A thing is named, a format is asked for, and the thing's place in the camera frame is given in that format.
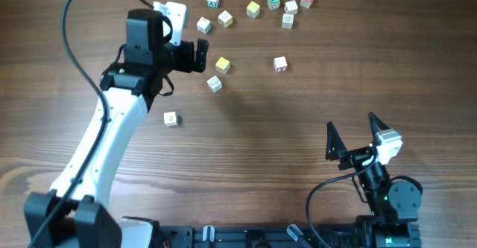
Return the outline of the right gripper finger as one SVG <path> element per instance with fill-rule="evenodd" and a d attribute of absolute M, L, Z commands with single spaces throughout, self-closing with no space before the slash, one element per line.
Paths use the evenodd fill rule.
<path fill-rule="evenodd" d="M 326 160 L 333 161 L 347 157 L 347 148 L 344 145 L 336 127 L 332 121 L 326 125 L 327 143 L 326 143 Z"/>
<path fill-rule="evenodd" d="M 381 130 L 388 130 L 389 126 L 383 123 L 373 112 L 368 113 L 372 136 L 375 136 Z"/>

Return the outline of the pale drawing wooden block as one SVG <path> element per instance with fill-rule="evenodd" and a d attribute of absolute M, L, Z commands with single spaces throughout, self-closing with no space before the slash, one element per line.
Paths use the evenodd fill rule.
<path fill-rule="evenodd" d="M 206 83 L 207 83 L 209 89 L 213 93 L 217 92 L 218 90 L 220 90 L 222 88 L 222 82 L 219 80 L 219 78 L 216 75 L 211 77 L 210 79 L 208 79 L 208 81 Z"/>

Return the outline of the red drawing wooden block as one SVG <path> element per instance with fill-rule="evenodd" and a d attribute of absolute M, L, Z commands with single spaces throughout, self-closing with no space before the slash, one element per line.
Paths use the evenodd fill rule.
<path fill-rule="evenodd" d="M 165 112 L 163 114 L 164 124 L 168 127 L 178 125 L 178 115 L 176 112 Z"/>

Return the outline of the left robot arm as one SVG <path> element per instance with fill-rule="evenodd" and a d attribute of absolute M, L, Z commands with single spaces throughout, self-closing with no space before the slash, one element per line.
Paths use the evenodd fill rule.
<path fill-rule="evenodd" d="M 171 71 L 202 72 L 208 43 L 186 42 L 184 4 L 131 10 L 126 43 L 103 72 L 95 114 L 70 162 L 45 194 L 28 196 L 25 219 L 33 247 L 160 247 L 155 220 L 108 212 L 113 180 L 136 128 Z"/>

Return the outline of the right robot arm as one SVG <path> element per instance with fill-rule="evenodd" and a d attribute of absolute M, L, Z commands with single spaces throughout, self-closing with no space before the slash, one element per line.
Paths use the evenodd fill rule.
<path fill-rule="evenodd" d="M 422 203 L 422 185 L 407 176 L 391 177 L 385 166 L 402 147 L 402 136 L 376 115 L 368 115 L 373 141 L 348 150 L 335 125 L 327 124 L 326 159 L 338 160 L 338 169 L 353 169 L 352 178 L 371 214 L 359 215 L 354 223 L 322 225 L 322 239 L 330 247 L 421 247 L 415 223 Z"/>

